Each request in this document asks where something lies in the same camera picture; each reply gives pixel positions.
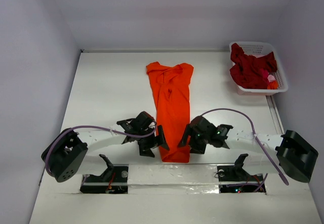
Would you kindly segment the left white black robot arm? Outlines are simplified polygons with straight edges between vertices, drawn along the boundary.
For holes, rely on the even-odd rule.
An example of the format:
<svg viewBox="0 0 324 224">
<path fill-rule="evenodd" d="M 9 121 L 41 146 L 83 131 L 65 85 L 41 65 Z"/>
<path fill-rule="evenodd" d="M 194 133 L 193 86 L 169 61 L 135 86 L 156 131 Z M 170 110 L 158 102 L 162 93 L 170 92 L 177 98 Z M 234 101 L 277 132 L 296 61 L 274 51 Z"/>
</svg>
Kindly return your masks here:
<svg viewBox="0 0 324 224">
<path fill-rule="evenodd" d="M 162 125 L 145 111 L 135 118 L 117 121 L 121 131 L 111 127 L 80 125 L 63 130 L 43 151 L 45 170 L 62 183 L 76 175 L 88 152 L 113 145 L 137 142 L 140 156 L 154 157 L 152 149 L 169 150 Z"/>
</svg>

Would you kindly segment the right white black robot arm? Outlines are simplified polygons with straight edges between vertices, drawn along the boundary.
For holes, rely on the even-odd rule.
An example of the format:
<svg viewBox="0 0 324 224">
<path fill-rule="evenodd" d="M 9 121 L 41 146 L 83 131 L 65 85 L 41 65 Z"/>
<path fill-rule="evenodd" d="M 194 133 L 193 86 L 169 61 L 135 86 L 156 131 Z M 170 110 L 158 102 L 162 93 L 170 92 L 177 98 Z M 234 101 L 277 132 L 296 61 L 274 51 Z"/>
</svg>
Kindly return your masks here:
<svg viewBox="0 0 324 224">
<path fill-rule="evenodd" d="M 234 129 L 232 125 L 214 126 L 203 116 L 186 125 L 178 147 L 188 146 L 193 154 L 204 154 L 207 145 L 228 150 L 242 150 L 222 177 L 233 174 L 243 181 L 250 175 L 278 173 L 284 183 L 290 177 L 309 183 L 318 158 L 305 139 L 292 130 L 282 135 L 263 135 Z"/>
</svg>

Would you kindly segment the orange t shirt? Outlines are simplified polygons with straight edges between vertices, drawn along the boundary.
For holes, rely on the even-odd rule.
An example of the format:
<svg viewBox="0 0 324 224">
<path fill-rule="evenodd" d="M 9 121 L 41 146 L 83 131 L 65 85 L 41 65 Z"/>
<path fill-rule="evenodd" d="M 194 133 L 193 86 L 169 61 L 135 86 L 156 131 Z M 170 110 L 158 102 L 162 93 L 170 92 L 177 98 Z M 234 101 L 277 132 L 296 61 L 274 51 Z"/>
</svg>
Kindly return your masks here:
<svg viewBox="0 0 324 224">
<path fill-rule="evenodd" d="M 188 163 L 190 147 L 179 147 L 190 123 L 189 85 L 194 67 L 187 63 L 164 66 L 153 62 L 146 66 L 156 107 L 157 124 L 163 127 L 169 149 L 159 147 L 163 162 Z"/>
</svg>

